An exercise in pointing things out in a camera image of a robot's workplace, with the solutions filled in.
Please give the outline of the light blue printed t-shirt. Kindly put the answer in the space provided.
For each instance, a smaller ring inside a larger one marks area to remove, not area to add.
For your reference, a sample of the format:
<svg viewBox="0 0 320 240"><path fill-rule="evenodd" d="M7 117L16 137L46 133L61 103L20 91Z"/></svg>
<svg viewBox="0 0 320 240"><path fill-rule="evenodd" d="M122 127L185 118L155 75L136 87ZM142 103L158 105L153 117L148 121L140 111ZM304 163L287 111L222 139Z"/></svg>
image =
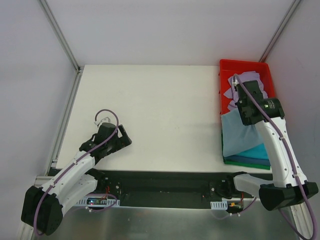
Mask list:
<svg viewBox="0 0 320 240"><path fill-rule="evenodd" d="M243 125L237 109L221 116L222 155L238 155L248 158L267 159L263 139L254 125Z"/></svg>

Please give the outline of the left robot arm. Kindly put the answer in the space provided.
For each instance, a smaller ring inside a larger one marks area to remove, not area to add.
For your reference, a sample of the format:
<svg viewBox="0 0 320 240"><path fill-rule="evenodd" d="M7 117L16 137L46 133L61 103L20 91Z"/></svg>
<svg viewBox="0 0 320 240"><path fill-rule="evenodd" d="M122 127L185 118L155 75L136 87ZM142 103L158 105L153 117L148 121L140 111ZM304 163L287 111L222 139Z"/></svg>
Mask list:
<svg viewBox="0 0 320 240"><path fill-rule="evenodd" d="M21 220L40 236L53 234L78 200L92 192L106 193L106 175L95 165L131 144L123 125L101 123L62 170L40 187L31 186L26 191Z"/></svg>

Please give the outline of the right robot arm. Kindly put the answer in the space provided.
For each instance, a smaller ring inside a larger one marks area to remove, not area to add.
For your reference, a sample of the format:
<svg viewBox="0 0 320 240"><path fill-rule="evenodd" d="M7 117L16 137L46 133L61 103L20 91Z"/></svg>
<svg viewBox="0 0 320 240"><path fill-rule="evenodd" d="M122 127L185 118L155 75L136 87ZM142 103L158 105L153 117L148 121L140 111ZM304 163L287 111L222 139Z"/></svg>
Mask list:
<svg viewBox="0 0 320 240"><path fill-rule="evenodd" d="M248 193L259 198L268 211L298 205L316 195L317 184L308 181L293 152L280 101L264 98L256 80L241 83L234 77L231 85L238 93L236 106L242 123L254 126L262 137L272 180L239 172L225 184L226 194L234 198Z"/></svg>

